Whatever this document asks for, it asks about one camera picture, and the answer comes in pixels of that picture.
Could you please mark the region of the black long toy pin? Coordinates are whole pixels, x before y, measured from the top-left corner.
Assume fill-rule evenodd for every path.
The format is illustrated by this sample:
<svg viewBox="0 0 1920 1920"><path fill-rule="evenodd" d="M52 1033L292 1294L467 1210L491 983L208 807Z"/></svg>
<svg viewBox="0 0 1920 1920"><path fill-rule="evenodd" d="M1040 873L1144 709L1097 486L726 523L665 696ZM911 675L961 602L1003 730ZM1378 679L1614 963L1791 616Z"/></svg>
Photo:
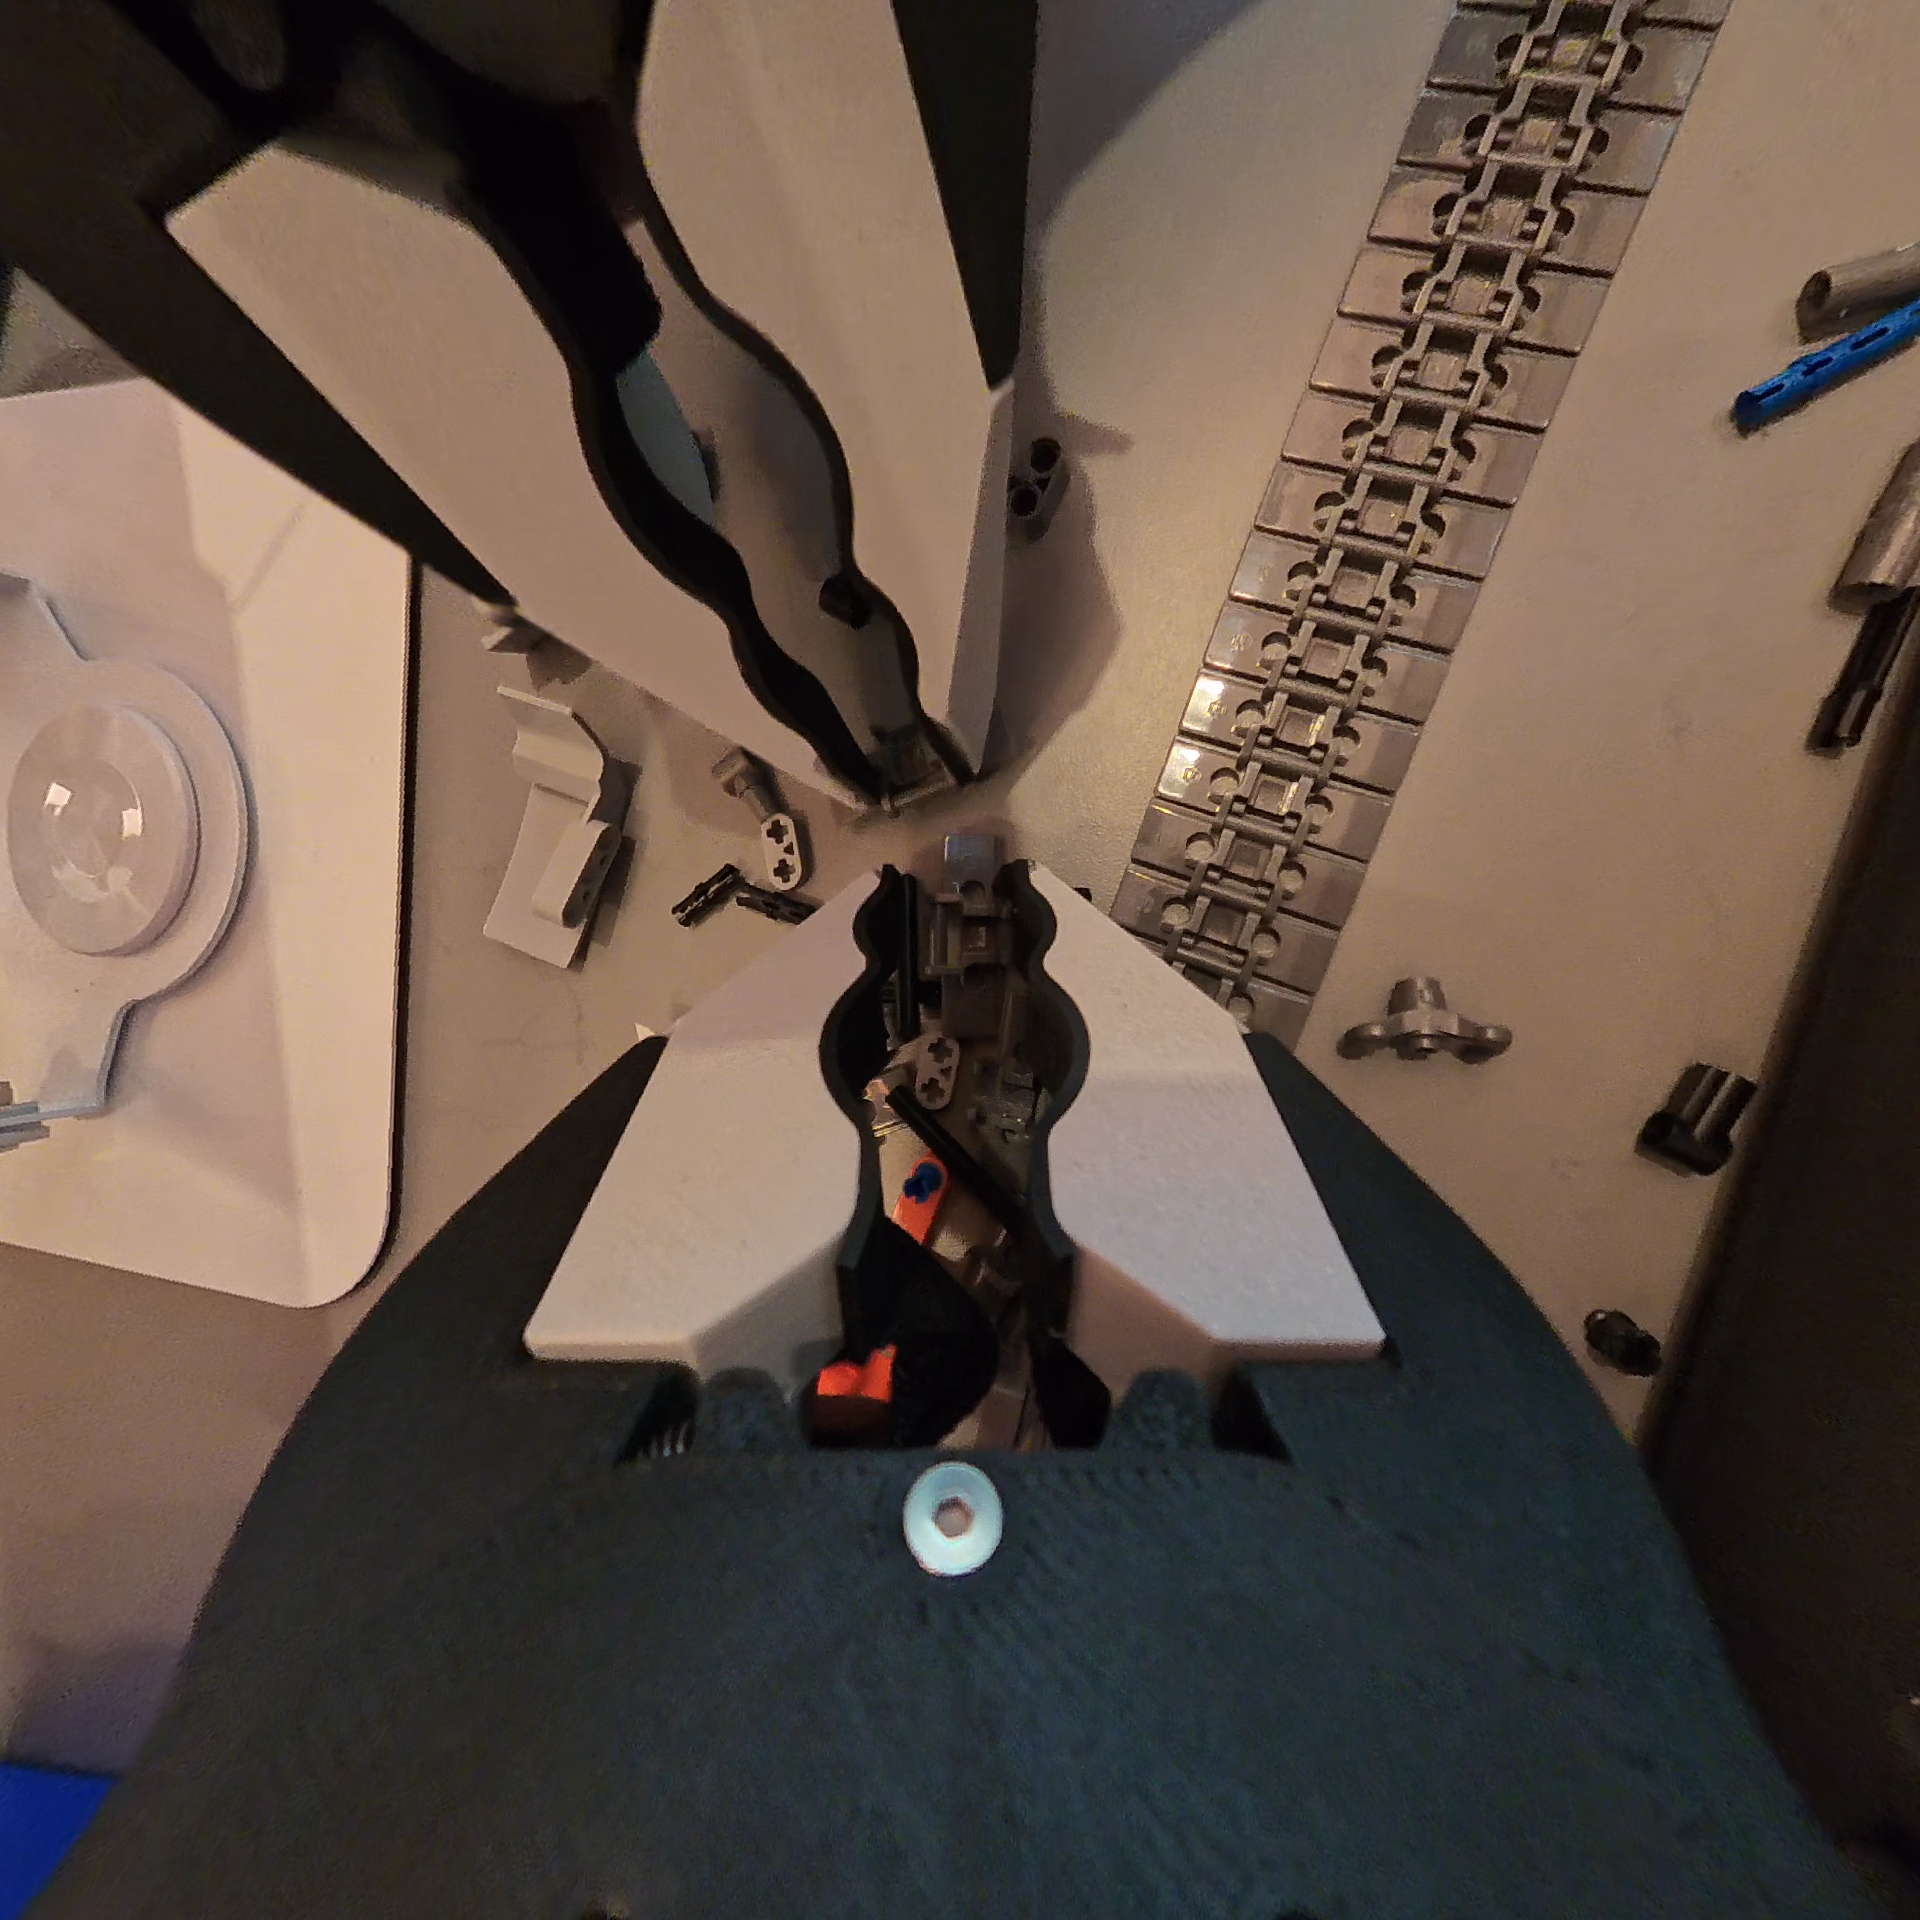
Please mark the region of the black long toy pin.
<svg viewBox="0 0 1920 1920"><path fill-rule="evenodd" d="M1844 665L1815 713L1808 753L1838 757L1858 747L1881 704L1894 669L1918 622L1918 591L1910 589L1872 607L1858 626Z"/></svg>

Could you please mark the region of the grey track link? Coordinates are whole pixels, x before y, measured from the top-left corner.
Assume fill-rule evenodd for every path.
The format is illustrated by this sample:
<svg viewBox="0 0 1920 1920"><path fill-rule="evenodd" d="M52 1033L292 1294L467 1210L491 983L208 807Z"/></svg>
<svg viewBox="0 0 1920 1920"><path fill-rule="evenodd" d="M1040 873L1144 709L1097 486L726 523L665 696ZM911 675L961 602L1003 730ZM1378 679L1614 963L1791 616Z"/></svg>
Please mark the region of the grey track link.
<svg viewBox="0 0 1920 1920"><path fill-rule="evenodd" d="M976 777L975 767L950 734L922 720L873 731L871 769L881 782L876 807L890 822L923 807Z"/></svg>
<svg viewBox="0 0 1920 1920"><path fill-rule="evenodd" d="M1012 966L1012 910L999 893L1003 865L1002 834L946 834L923 937L923 973L940 986L975 987Z"/></svg>

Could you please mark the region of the black double pin connector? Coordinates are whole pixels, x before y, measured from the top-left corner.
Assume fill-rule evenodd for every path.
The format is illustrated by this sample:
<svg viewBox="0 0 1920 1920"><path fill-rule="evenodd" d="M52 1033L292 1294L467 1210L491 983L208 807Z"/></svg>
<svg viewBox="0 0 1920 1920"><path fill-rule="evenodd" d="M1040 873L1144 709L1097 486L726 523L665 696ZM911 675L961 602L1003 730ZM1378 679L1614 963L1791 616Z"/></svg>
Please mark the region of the black double pin connector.
<svg viewBox="0 0 1920 1920"><path fill-rule="evenodd" d="M697 881L684 899L675 902L671 905L671 918L682 929L696 929L708 922L726 905L737 905L779 927L804 923L820 910L818 903L800 895L779 895L770 887L745 881L740 870L730 862Z"/></svg>

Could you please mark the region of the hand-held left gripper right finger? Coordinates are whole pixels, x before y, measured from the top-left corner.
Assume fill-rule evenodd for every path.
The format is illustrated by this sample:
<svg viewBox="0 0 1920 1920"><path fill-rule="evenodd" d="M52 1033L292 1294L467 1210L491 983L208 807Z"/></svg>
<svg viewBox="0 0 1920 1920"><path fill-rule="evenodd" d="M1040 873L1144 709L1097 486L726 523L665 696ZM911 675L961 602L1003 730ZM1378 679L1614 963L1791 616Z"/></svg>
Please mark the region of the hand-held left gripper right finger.
<svg viewBox="0 0 1920 1920"><path fill-rule="evenodd" d="M1066 999L1062 1107L1040 1142L1068 1242L1066 1347L1113 1401L1179 1374L1217 1394L1247 1362L1360 1362L1386 1331L1251 1038L1038 862L1040 986Z"/></svg>

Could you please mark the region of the black hollow connector block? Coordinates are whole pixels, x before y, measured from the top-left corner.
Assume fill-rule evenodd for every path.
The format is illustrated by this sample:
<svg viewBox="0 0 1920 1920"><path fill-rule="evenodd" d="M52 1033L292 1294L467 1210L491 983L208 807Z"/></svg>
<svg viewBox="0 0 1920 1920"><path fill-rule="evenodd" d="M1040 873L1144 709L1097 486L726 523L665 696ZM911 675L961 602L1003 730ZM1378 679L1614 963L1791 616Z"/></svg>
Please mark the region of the black hollow connector block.
<svg viewBox="0 0 1920 1920"><path fill-rule="evenodd" d="M1740 1072L1692 1063L1643 1120L1638 1152L1689 1177L1715 1177L1735 1155L1735 1131L1755 1094L1759 1083Z"/></svg>

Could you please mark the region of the blue toy pin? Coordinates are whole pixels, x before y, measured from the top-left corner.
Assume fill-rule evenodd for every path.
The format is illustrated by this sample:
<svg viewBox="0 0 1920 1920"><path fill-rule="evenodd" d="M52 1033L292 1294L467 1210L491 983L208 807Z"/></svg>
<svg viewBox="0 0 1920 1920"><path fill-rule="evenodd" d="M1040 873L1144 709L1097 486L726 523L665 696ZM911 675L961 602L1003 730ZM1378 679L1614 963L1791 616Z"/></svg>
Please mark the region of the blue toy pin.
<svg viewBox="0 0 1920 1920"><path fill-rule="evenodd" d="M1911 301L1832 344L1803 353L1780 374L1735 395L1735 432L1753 434L1818 401L1849 379L1886 363L1918 339L1918 302Z"/></svg>

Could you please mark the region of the dark studded panel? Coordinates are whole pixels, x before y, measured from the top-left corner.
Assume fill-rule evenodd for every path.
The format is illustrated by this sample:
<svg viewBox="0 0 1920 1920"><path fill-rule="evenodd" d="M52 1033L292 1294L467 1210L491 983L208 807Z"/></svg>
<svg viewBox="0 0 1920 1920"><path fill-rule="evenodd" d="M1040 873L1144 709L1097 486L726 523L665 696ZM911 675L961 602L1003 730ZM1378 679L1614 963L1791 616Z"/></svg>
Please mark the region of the dark studded panel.
<svg viewBox="0 0 1920 1920"><path fill-rule="evenodd" d="M1916 664L1866 760L1650 1467L1815 1822L1916 1917Z"/></svg>

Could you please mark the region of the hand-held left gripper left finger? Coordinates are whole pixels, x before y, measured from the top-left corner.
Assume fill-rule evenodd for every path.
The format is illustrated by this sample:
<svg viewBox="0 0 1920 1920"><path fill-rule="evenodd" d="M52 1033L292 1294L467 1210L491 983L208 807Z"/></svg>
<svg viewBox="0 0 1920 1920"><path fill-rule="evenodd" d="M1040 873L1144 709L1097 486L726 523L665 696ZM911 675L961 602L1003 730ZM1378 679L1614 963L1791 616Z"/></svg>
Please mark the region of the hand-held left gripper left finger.
<svg viewBox="0 0 1920 1920"><path fill-rule="evenodd" d="M524 1331L539 1361L818 1374L898 1343L873 1234L876 1150L831 1080L831 1017L896 870L831 896L671 1029Z"/></svg>

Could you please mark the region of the grey wing-shaped toy piece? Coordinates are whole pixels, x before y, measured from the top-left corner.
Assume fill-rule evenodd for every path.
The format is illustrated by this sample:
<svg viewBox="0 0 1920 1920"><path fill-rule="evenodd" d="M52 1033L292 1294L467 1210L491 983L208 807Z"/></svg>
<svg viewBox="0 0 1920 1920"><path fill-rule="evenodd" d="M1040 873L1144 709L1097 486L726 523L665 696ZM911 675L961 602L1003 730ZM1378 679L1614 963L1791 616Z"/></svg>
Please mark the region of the grey wing-shaped toy piece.
<svg viewBox="0 0 1920 1920"><path fill-rule="evenodd" d="M1513 1029L1462 1015L1439 977L1407 977L1395 983L1378 1021L1350 1026L1335 1043L1345 1062L1368 1062L1383 1053L1419 1063L1449 1056L1464 1065L1483 1065L1513 1046Z"/></svg>

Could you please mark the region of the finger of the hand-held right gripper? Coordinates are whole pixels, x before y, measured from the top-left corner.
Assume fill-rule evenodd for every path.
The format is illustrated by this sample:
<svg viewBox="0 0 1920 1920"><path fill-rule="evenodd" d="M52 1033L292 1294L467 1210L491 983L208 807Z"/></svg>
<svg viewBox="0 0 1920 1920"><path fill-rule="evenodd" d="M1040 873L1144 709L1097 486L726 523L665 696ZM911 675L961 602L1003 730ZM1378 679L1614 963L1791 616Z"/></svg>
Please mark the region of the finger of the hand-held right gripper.
<svg viewBox="0 0 1920 1920"><path fill-rule="evenodd" d="M167 230L483 570L483 593L839 801L881 799L818 593L843 451L707 285L634 101L400 90L328 113Z"/></svg>
<svg viewBox="0 0 1920 1920"><path fill-rule="evenodd" d="M987 757L1024 297L1023 6L652 6L639 146L823 427L841 573L952 781Z"/></svg>

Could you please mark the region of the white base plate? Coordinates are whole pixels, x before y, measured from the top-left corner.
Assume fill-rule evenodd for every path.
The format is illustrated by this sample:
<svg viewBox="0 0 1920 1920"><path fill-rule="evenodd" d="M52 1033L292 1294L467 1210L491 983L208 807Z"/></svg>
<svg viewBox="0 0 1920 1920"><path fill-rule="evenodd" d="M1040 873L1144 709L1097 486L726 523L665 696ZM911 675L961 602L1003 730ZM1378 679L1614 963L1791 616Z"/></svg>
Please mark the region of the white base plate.
<svg viewBox="0 0 1920 1920"><path fill-rule="evenodd" d="M392 1225L409 560L154 384L3 408L3 1234L268 1306Z"/></svg>

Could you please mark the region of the light grey holed curved panel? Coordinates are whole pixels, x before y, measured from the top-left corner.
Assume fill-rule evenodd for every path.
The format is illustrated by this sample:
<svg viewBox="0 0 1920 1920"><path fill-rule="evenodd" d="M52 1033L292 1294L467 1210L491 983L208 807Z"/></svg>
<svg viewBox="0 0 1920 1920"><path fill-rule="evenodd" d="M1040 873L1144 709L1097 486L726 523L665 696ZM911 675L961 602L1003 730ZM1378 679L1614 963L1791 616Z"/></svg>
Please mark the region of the light grey holed curved panel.
<svg viewBox="0 0 1920 1920"><path fill-rule="evenodd" d="M574 709L511 686L497 694L513 709L513 769L529 801L486 937L570 969L622 847L634 782Z"/></svg>

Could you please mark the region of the grey connector tube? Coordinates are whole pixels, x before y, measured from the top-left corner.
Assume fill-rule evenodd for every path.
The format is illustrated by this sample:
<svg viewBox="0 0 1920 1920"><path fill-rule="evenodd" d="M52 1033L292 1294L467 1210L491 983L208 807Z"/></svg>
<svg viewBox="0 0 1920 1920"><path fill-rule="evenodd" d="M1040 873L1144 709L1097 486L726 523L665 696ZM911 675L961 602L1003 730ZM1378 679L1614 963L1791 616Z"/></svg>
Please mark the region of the grey connector tube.
<svg viewBox="0 0 1920 1920"><path fill-rule="evenodd" d="M1918 467L1920 446L1913 442L1894 467L1841 568L1832 591L1838 611L1866 613L1918 589Z"/></svg>
<svg viewBox="0 0 1920 1920"><path fill-rule="evenodd" d="M1918 243L1812 273L1794 302L1802 341L1835 339L1918 301Z"/></svg>

